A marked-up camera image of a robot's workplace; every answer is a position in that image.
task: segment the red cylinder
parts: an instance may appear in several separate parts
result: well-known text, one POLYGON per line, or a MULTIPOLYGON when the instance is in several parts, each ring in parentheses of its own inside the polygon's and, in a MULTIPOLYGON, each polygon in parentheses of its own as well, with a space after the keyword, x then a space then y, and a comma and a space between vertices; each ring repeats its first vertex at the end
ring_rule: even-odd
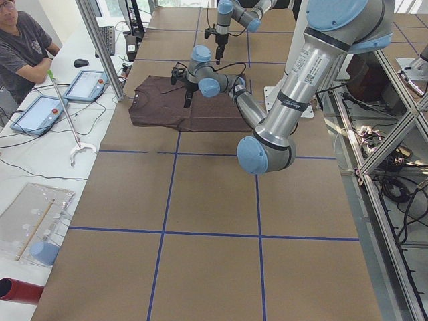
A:
POLYGON ((37 304, 44 288, 37 284, 3 278, 0 280, 0 300, 37 304))

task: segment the man's hand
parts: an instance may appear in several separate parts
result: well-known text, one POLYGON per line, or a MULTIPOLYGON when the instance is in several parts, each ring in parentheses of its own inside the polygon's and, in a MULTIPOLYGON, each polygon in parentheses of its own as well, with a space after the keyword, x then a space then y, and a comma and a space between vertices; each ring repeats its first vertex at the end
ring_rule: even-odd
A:
POLYGON ((18 69, 16 73, 21 77, 29 80, 30 82, 34 82, 36 84, 40 84, 45 81, 47 76, 47 71, 51 68, 52 59, 43 58, 40 64, 31 67, 30 65, 25 65, 18 69))

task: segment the dark brown cloth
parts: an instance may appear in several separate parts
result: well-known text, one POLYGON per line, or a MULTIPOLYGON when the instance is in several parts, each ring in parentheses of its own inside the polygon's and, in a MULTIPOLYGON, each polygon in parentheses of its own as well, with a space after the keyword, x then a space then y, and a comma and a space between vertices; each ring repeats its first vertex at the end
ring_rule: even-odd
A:
POLYGON ((135 89, 129 109, 134 126, 164 126, 183 132, 249 132, 232 99, 220 93, 206 98, 200 91, 193 94, 190 108, 184 108, 185 89, 169 77, 150 75, 135 89))

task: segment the computer mouse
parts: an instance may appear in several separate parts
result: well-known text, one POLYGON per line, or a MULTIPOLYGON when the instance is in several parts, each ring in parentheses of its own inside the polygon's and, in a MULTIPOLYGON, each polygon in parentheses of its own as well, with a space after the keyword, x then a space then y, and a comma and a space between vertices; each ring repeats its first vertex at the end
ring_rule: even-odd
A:
POLYGON ((78 58, 78 59, 74 60, 74 63, 73 63, 73 66, 76 68, 84 67, 87 65, 89 65, 89 61, 86 59, 82 59, 82 58, 78 58))

